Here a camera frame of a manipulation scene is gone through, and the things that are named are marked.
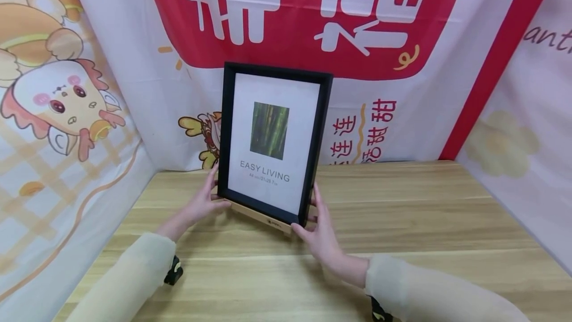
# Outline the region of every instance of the sleeve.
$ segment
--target sleeve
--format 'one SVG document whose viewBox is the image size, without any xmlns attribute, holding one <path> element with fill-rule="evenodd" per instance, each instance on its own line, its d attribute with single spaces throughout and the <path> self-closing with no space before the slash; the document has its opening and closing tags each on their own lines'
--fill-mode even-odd
<svg viewBox="0 0 572 322">
<path fill-rule="evenodd" d="M 67 322 L 129 322 L 163 284 L 175 254 L 175 243 L 146 233 L 97 281 Z"/>
<path fill-rule="evenodd" d="M 496 293 L 384 254 L 370 259 L 365 292 L 403 322 L 530 322 Z"/>
</svg>

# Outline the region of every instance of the yellow flower pattern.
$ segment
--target yellow flower pattern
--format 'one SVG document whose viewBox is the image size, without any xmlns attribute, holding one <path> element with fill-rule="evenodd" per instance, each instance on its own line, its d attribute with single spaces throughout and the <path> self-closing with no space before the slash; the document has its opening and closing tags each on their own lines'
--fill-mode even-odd
<svg viewBox="0 0 572 322">
<path fill-rule="evenodd" d="M 526 175 L 528 156 L 539 149 L 537 135 L 506 111 L 494 111 L 488 119 L 477 120 L 465 145 L 468 158 L 480 164 L 483 172 L 512 178 Z"/>
</svg>

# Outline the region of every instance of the finger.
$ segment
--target finger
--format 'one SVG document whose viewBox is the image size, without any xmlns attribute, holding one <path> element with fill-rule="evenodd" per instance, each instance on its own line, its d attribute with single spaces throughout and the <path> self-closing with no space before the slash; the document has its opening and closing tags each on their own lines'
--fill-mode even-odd
<svg viewBox="0 0 572 322">
<path fill-rule="evenodd" d="M 232 205 L 232 204 L 231 204 L 229 201 L 227 201 L 227 200 L 223 200 L 223 201 L 220 201 L 220 202 L 215 202 L 215 203 L 213 203 L 213 206 L 214 206 L 214 209 L 213 209 L 213 210 L 214 210 L 215 212 L 222 213 L 222 212 L 225 211 L 226 209 L 230 208 L 231 205 Z"/>
<path fill-rule="evenodd" d="M 209 174 L 207 175 L 207 179 L 205 180 L 205 184 L 203 186 L 204 190 L 212 190 L 213 183 L 215 182 L 215 173 L 218 169 L 218 163 L 215 163 L 214 166 L 211 168 Z"/>
<path fill-rule="evenodd" d="M 311 232 L 307 231 L 305 228 L 302 228 L 302 225 L 293 223 L 291 225 L 292 230 L 300 237 L 300 239 L 304 240 L 305 243 L 310 242 Z"/>
<path fill-rule="evenodd" d="M 316 201 L 316 208 L 318 209 L 318 215 L 326 216 L 328 212 L 328 207 L 324 204 L 321 197 L 320 188 L 317 183 L 314 183 L 314 199 Z"/>
</svg>

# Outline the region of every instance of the wooden stand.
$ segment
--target wooden stand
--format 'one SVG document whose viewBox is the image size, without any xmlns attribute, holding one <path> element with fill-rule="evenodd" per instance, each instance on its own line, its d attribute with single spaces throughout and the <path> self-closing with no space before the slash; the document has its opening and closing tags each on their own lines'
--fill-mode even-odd
<svg viewBox="0 0 572 322">
<path fill-rule="evenodd" d="M 283 232 L 286 236 L 290 237 L 292 235 L 292 227 L 286 223 L 282 223 L 282 221 L 276 220 L 274 218 L 268 217 L 264 214 L 256 212 L 250 208 L 247 208 L 244 205 L 237 204 L 235 202 L 231 202 L 232 205 L 230 208 L 234 210 L 234 212 L 240 213 L 242 215 L 248 216 L 254 220 L 260 221 L 260 223 L 264 223 L 269 227 L 278 229 L 279 231 Z"/>
</svg>

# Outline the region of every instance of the light wood tabletop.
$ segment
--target light wood tabletop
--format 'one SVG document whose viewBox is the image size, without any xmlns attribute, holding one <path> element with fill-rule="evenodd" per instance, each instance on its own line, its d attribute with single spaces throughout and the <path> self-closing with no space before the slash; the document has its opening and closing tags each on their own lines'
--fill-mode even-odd
<svg viewBox="0 0 572 322">
<path fill-rule="evenodd" d="M 65 321 L 121 253 L 205 176 L 158 173 L 54 321 Z M 391 253 L 497 292 L 531 321 L 572 321 L 572 279 L 459 164 L 319 166 L 316 180 L 346 252 Z M 135 321 L 371 321 L 361 290 L 324 273 L 298 239 L 240 214 L 197 224 L 177 255 L 183 276 L 159 288 Z"/>
</svg>

